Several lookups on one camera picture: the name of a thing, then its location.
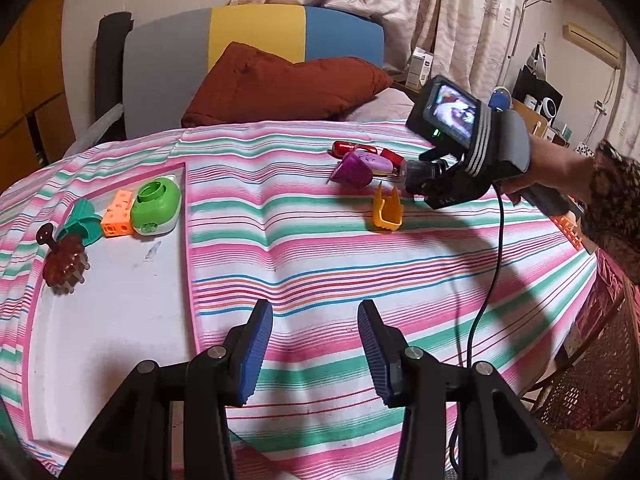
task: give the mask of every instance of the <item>hand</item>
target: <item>hand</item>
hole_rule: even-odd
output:
[[[530,136],[530,140],[529,169],[524,174],[501,181],[502,192],[517,204],[520,202],[519,190],[537,183],[588,204],[591,201],[589,186],[593,159],[540,137]]]

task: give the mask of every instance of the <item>blue gripper pad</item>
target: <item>blue gripper pad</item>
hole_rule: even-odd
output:
[[[271,303],[267,300],[258,300],[244,327],[244,330],[250,331],[250,341],[244,358],[240,363],[239,404],[246,403],[247,399],[255,391],[272,327],[273,308]]]
[[[384,330],[385,327],[375,304],[371,300],[364,300],[358,306],[358,332],[360,333],[360,340],[362,341],[364,355],[367,358],[369,373],[376,393],[385,404],[389,404],[392,396],[389,362],[386,360],[383,349],[376,338],[372,322],[379,322],[379,326]]]

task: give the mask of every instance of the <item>sleeve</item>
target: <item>sleeve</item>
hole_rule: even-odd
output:
[[[582,232],[640,283],[640,163],[606,140],[596,150]]]

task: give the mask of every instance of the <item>green toy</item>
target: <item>green toy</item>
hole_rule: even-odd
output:
[[[178,222],[182,193],[175,177],[161,176],[138,190],[131,206],[131,227],[145,236],[163,235]]]
[[[94,205],[87,199],[81,198],[76,202],[69,218],[60,229],[58,240],[73,233],[79,235],[82,238],[82,245],[87,247],[102,238],[100,220],[102,217],[95,213]]]

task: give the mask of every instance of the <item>air conditioner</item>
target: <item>air conditioner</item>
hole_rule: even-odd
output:
[[[582,47],[609,66],[620,68],[620,51],[580,25],[565,23],[562,27],[562,35],[566,40]]]

